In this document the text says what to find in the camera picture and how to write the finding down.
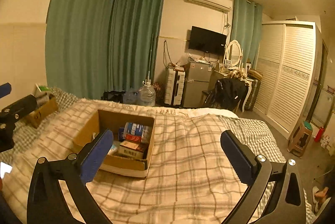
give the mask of sliding wardrobe door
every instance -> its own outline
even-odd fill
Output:
[[[313,26],[287,24],[282,64],[267,115],[288,132],[293,130],[305,103],[314,57]]]
[[[279,72],[283,49],[284,25],[263,24],[262,39],[259,43],[256,70],[262,72],[263,78],[255,102],[255,107],[267,113]]]

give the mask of wardrobe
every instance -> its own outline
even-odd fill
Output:
[[[311,87],[319,77],[317,42],[322,44],[322,39],[314,22],[262,24],[256,70],[263,78],[254,110],[286,138],[314,97]]]

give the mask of gray mini fridge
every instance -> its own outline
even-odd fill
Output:
[[[209,64],[189,61],[186,65],[186,79],[183,91],[183,107],[196,108],[200,106],[202,91],[208,90],[212,66]]]

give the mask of gray floor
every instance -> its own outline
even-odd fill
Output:
[[[239,112],[237,115],[240,118],[263,120],[253,111]],[[335,163],[335,158],[331,157],[328,150],[322,148],[320,143],[315,143],[312,139],[310,140],[304,155],[301,158],[296,157],[286,150],[287,139],[269,123],[267,123],[267,125],[276,139],[277,145],[285,159],[294,159],[297,162],[303,187],[307,192],[307,199],[310,204],[313,204],[312,188],[315,185],[321,188],[323,182],[323,177],[317,179],[319,182],[315,181],[314,178],[327,172],[332,164]]]

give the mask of plastic stool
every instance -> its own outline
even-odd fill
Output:
[[[311,139],[313,129],[310,123],[303,121],[295,132],[292,132],[289,137],[289,145],[287,151],[301,157],[304,155],[305,149]]]

